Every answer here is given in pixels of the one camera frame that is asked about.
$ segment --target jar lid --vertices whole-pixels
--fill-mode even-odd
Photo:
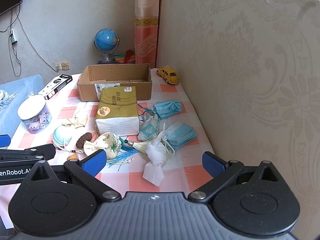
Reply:
[[[43,95],[34,95],[22,102],[18,108],[18,116],[21,120],[28,120],[41,112],[44,108],[45,99]]]

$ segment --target pink checkered tablecloth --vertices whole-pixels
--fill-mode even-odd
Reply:
[[[110,168],[106,165],[96,178],[120,192],[122,196],[124,196],[126,191],[183,191],[187,196],[191,191],[211,179],[210,175],[202,167],[201,158],[202,153],[205,151],[213,152],[212,147],[182,85],[166,84],[156,74],[155,69],[151,71],[151,75],[153,82],[151,100],[139,101],[139,104],[143,107],[151,108],[156,102],[172,99],[181,101],[183,106],[181,113],[161,120],[160,127],[163,126],[164,122],[166,128],[168,128],[175,122],[181,121],[193,127],[197,131],[198,137],[179,149],[163,166],[165,178],[160,187],[142,178],[144,166],[148,160],[139,153],[133,155],[134,161],[132,163],[122,164],[120,167],[119,165],[113,165]],[[99,102],[80,101],[76,84],[78,78],[79,74],[73,75],[73,81],[47,101],[48,108],[52,114],[52,121],[49,126],[40,133],[30,134],[24,124],[20,123],[8,149],[25,149],[52,143],[54,129],[61,125],[64,118],[73,117],[80,109],[84,109],[88,114],[88,122],[86,127],[80,127],[75,130],[71,142],[67,145],[67,149],[76,149],[76,141],[84,133],[95,133],[95,116]],[[142,114],[143,110],[140,107],[138,109],[139,114]],[[137,136],[129,136],[128,140],[137,141]],[[61,165],[67,160],[67,157],[67,152],[57,150],[55,158],[50,160],[49,163],[50,165]],[[0,216],[6,228],[13,227],[7,207],[18,187],[19,184],[0,186]]]

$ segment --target tissue pack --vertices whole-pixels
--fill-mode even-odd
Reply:
[[[99,133],[112,132],[118,136],[139,133],[136,87],[102,89],[96,115]]]

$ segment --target blue cushion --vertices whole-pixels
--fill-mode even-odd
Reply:
[[[7,91],[9,95],[17,93],[11,103],[6,108],[2,108],[0,112],[0,135],[8,134],[12,138],[21,121],[18,116],[19,106],[28,98],[30,92],[36,95],[43,88],[44,84],[40,75],[0,85],[0,90]]]

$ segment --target power outlet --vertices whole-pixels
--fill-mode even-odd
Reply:
[[[62,70],[69,70],[69,62],[67,61],[64,61],[64,62],[61,62],[61,68]]]
[[[16,36],[13,28],[10,29],[10,36],[11,36],[12,45],[17,44],[17,42],[18,42],[17,41],[17,36]]]
[[[54,63],[54,68],[55,68],[56,70],[61,70],[61,69],[62,69],[62,67],[61,67],[61,62],[60,62],[60,61],[55,62],[55,63]]]

